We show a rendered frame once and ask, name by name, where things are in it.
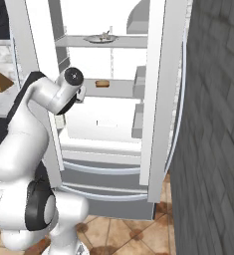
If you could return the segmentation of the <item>white fridge door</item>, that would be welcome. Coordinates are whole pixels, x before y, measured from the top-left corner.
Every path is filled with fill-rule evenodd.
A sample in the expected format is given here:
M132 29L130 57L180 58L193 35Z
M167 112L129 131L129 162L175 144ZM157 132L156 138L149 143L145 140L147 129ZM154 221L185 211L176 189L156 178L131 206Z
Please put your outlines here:
M41 71L56 81L59 69L48 0L5 0L5 4L23 75ZM58 187L62 184L63 160L55 117L34 102L29 107L49 133L44 164L51 186Z
M160 200L187 0L150 0L139 183Z

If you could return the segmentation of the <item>white fridge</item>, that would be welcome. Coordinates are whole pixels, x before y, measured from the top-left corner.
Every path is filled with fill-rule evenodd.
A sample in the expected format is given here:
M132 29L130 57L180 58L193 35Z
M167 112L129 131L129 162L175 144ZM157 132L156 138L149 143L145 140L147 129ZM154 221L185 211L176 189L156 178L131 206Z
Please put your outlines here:
M51 23L55 40L59 73L75 66L83 69L85 65L96 66L93 76L85 76L83 85L86 97L117 98L138 100L143 104L144 97L137 99L132 95L136 68L146 66L146 34L115 35L118 39L107 44L92 44L84 40L92 35L67 35L64 32L60 0L48 0ZM74 0L70 12L77 25L93 25L97 20L106 21L109 17L126 16L128 18L135 5L130 0ZM108 88L97 88L97 80L109 80ZM71 138L64 127L59 134L60 149L64 161L81 160L113 164L141 164L142 138L131 138L130 142ZM115 188L84 185L65 182L67 187L95 194L129 195L147 194L148 187L139 184L139 188Z

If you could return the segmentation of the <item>grey rounded door bin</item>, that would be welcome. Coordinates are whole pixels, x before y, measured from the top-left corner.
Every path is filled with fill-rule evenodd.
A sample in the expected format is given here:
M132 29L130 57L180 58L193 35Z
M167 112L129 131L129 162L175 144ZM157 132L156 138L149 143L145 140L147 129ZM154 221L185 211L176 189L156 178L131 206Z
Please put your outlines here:
M140 0L131 10L127 22L128 34L146 34L148 32L150 0Z

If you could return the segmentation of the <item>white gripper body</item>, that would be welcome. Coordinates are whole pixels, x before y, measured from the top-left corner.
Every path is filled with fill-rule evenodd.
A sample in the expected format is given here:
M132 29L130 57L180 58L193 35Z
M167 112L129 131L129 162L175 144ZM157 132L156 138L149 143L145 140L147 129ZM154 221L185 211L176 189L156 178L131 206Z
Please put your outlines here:
M66 118L64 115L55 116L56 128L63 129L66 126Z

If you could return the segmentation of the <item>grey freezer drawer front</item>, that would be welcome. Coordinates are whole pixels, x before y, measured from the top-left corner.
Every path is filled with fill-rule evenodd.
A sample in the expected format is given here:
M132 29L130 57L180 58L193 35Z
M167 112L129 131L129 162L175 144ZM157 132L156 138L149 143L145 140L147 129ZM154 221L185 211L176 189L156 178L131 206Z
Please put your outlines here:
M96 201L88 199L93 215L130 220L152 220L155 204L147 200L130 202Z
M81 161L81 160L65 160L70 163L76 163L80 165L103 167L103 168L133 168L139 167L138 165L127 165L127 164L113 164L113 163L102 163L92 161ZM115 188L139 188L139 174L133 175L105 175L105 174L92 174L81 171L76 171L64 167L61 172L62 180L65 182L104 186L104 187L115 187Z

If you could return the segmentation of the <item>white crisper drawer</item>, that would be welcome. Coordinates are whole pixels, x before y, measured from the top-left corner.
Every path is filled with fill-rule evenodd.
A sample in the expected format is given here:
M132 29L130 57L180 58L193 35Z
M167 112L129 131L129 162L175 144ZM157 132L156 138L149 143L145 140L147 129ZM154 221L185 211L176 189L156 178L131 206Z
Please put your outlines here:
M138 100L86 97L66 113L71 138L131 141L131 128Z

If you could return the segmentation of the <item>grey plate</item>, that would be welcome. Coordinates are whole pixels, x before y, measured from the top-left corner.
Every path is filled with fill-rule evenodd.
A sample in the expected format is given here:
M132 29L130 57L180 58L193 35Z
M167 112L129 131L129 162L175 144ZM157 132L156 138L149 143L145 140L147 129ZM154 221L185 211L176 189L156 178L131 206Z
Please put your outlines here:
M115 35L92 35L85 37L84 40L92 44L107 44L118 39Z

